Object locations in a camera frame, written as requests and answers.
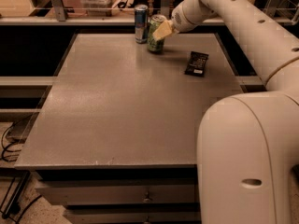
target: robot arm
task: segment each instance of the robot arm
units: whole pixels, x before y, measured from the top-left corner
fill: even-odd
[[[247,0],[185,0],[187,32],[222,17],[267,92],[214,104],[197,142],[203,224],[290,224],[288,178],[299,163],[299,40]]]

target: blue can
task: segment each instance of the blue can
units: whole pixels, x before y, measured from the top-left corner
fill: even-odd
[[[148,6],[135,6],[135,41],[146,43],[148,40]]]

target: table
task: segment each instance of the table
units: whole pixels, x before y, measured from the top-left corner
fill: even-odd
[[[209,55],[204,77],[184,74],[191,51]],[[214,34],[167,38],[162,54],[78,34],[15,167],[72,223],[197,223],[200,120],[240,92]]]

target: can lid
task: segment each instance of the can lid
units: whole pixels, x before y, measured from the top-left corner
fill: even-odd
[[[151,18],[154,21],[157,21],[157,22],[163,22],[163,21],[167,20],[167,17],[165,15],[162,15],[162,14],[152,15]]]
[[[144,5],[144,4],[138,4],[135,6],[135,10],[147,10],[148,6]]]

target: black packet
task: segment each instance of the black packet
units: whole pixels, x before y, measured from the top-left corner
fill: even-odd
[[[203,77],[205,74],[205,66],[206,66],[207,59],[208,59],[207,54],[191,51],[191,57],[188,61],[185,74],[197,76],[197,77]]]

